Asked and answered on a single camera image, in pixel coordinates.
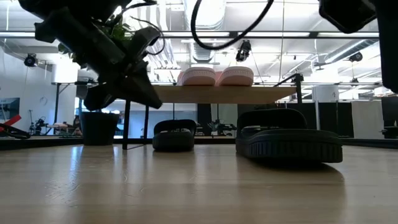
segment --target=ceiling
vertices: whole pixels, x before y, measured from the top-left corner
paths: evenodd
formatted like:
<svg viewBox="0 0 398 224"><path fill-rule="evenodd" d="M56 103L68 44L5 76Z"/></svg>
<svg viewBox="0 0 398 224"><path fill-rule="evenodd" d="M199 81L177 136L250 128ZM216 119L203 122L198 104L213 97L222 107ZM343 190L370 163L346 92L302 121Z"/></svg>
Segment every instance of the ceiling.
<svg viewBox="0 0 398 224"><path fill-rule="evenodd" d="M165 0L166 25L169 30L187 30L184 6L182 0ZM266 1L257 0L226 0L224 21L221 30L242 31L248 27L265 7ZM216 13L211 7L201 7L199 14ZM146 9L149 18L150 9ZM34 23L40 19L24 11L17 1L0 1L0 30L34 31ZM338 31L328 21L322 19L318 13L318 0L275 0L267 16L255 28L256 31ZM361 32L377 32L377 21L372 21ZM249 39L252 54L239 65L251 68L255 73L255 82L277 82L289 70L312 55L327 54L352 40L348 39ZM190 56L190 39L172 39L171 46L177 64L182 70L192 64ZM58 42L48 44L34 39L8 39L9 49L16 54L37 53L39 59L48 63L56 63ZM230 65L235 65L234 57L238 44L215 53L213 68L221 71ZM338 82L349 82L352 77L375 72L374 75L359 79L360 82L378 82L381 80L380 52L378 43L361 51L364 59L351 63L340 61L325 66L324 70L316 71L316 67L301 68L305 75L305 82L327 82L328 73L337 73L333 78ZM158 74L152 77L154 82L169 82L176 78L179 71L154 70Z"/></svg>

